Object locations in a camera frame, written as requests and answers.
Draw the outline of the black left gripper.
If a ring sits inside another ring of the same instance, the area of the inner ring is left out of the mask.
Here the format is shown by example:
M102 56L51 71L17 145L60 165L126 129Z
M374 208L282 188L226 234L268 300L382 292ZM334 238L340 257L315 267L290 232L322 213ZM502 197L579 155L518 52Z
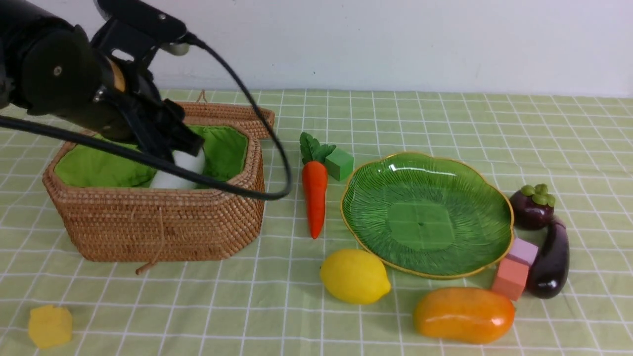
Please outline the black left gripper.
M163 99L154 75L144 67L122 59L109 59L112 85L106 103L121 117L122 129L111 129L106 137L134 144L143 153L174 163L173 151L199 155L204 139L184 123L185 111Z

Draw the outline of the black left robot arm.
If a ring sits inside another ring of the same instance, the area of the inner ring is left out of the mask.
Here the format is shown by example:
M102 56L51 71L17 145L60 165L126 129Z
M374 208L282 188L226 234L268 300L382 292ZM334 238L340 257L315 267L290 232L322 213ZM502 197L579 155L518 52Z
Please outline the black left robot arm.
M185 111L162 99L149 71L159 49L180 54L185 24L140 0L97 0L105 19L92 39L27 0L1 2L1 104L53 115L173 162L204 139Z

